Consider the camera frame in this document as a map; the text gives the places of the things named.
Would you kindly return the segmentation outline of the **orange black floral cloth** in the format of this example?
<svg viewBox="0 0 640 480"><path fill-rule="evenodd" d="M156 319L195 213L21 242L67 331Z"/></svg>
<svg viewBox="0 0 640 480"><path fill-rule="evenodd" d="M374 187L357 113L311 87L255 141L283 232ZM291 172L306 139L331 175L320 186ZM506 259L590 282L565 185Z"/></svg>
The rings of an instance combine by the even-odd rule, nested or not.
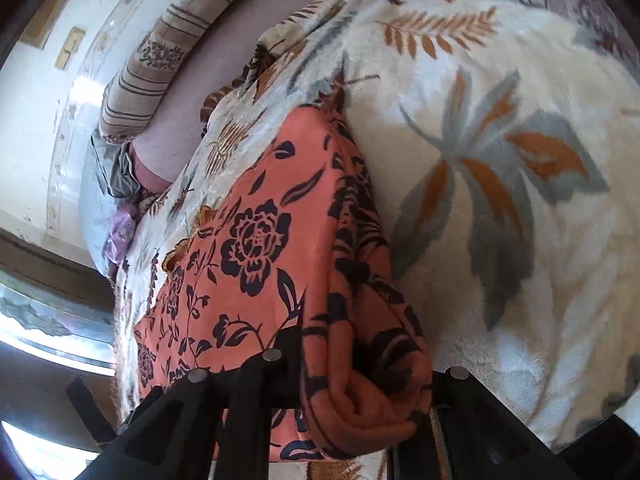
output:
<svg viewBox="0 0 640 480"><path fill-rule="evenodd" d="M302 404L273 413L270 460L372 453L426 417L426 344L390 277L368 170L340 114L292 110L163 268L134 329L141 393L194 368L235 370L299 327Z"/></svg>

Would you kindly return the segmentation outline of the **purple floral garment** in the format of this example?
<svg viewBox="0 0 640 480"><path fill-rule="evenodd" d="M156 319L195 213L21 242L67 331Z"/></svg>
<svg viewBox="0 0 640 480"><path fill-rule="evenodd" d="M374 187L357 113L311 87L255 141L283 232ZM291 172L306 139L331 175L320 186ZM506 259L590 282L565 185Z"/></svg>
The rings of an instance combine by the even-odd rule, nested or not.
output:
<svg viewBox="0 0 640 480"><path fill-rule="evenodd" d="M137 208L125 204L116 210L108 226L102 254L110 263L119 266L124 260L137 229Z"/></svg>

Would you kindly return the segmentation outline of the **light blue pillow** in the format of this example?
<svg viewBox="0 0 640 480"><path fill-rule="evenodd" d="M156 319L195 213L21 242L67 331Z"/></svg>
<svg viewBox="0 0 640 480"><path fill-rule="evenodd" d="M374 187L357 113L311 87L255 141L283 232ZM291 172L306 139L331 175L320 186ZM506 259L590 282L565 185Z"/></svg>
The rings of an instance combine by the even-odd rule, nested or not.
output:
<svg viewBox="0 0 640 480"><path fill-rule="evenodd" d="M99 274L107 276L111 272L112 264L104 257L102 249L111 218L123 200L101 192L94 172L96 167L90 152L90 141L82 170L79 194L81 234L94 267Z"/></svg>

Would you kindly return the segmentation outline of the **grey crumpled garment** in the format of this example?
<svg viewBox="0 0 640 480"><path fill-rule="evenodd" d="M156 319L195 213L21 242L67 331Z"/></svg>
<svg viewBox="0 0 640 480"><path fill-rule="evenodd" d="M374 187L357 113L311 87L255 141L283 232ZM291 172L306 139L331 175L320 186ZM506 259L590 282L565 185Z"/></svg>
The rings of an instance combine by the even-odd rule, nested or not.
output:
<svg viewBox="0 0 640 480"><path fill-rule="evenodd" d="M90 152L101 192L118 200L130 200L140 191L141 184L134 176L134 164L128 144L109 144L96 130L91 137Z"/></svg>

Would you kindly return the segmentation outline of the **cream leaf pattern blanket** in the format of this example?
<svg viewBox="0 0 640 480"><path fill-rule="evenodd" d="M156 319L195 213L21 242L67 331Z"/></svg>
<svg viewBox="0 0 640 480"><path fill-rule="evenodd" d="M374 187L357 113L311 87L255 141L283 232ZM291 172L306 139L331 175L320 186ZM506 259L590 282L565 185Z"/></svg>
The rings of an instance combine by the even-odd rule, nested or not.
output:
<svg viewBox="0 0 640 480"><path fill-rule="evenodd" d="M116 399L165 258L301 106L340 114L433 374L462 366L583 479L634 479L639 78L564 18L499 0L318 0L259 39L116 278Z"/></svg>

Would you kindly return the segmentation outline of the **brown striped bolster pillow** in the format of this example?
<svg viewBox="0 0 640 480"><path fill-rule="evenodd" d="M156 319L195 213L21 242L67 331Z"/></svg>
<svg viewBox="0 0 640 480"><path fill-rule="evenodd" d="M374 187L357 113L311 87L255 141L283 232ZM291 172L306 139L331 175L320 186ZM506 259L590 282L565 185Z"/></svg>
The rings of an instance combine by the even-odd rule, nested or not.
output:
<svg viewBox="0 0 640 480"><path fill-rule="evenodd" d="M171 81L209 27L234 0L172 0L104 90L99 134L134 140L149 125Z"/></svg>

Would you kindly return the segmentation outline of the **pink bed sheet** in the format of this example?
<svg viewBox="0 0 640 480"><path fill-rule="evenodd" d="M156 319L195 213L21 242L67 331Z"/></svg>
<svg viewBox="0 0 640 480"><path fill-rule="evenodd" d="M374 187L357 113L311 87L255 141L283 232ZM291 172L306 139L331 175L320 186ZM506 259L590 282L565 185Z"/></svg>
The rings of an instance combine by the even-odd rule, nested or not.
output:
<svg viewBox="0 0 640 480"><path fill-rule="evenodd" d="M206 98L242 74L255 44L271 26L314 0L235 0L196 44L131 143L134 176L153 194L175 182L201 143Z"/></svg>

